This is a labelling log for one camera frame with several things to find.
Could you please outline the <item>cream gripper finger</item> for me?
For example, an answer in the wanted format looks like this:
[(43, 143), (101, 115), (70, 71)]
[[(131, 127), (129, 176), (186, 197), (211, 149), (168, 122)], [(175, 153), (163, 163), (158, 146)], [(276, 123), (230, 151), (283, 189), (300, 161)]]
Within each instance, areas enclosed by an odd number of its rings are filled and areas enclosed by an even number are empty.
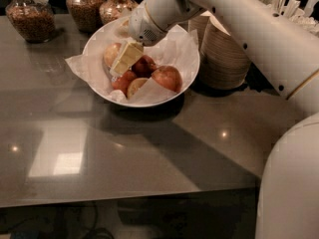
[(116, 56), (110, 73), (114, 77), (119, 77), (125, 73), (144, 54), (144, 46), (136, 41), (124, 41)]
[(128, 19), (119, 19), (115, 27), (115, 35), (118, 38), (128, 38), (129, 34), (129, 20)]

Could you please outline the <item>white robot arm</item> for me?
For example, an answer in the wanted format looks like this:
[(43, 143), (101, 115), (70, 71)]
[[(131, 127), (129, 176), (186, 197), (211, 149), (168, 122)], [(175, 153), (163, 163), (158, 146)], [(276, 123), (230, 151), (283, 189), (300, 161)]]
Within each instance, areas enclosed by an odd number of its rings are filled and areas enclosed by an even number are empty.
[(145, 46), (177, 23), (210, 12), (279, 95), (309, 117), (319, 113), (319, 39), (258, 0), (144, 0), (129, 35)]

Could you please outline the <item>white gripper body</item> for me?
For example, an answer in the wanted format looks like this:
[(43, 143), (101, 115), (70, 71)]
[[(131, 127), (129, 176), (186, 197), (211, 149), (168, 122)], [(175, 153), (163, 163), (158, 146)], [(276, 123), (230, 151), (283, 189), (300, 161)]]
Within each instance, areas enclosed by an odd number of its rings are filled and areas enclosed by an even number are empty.
[(129, 35), (145, 47), (156, 45), (166, 36), (151, 17), (146, 2), (142, 2), (129, 17)]

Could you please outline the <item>white robot base shell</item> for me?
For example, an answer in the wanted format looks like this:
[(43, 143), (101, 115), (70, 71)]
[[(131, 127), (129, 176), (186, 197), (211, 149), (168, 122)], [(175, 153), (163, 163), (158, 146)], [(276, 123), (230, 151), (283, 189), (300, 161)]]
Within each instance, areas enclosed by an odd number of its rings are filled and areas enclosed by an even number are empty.
[(319, 239), (319, 115), (292, 127), (268, 156), (255, 239)]

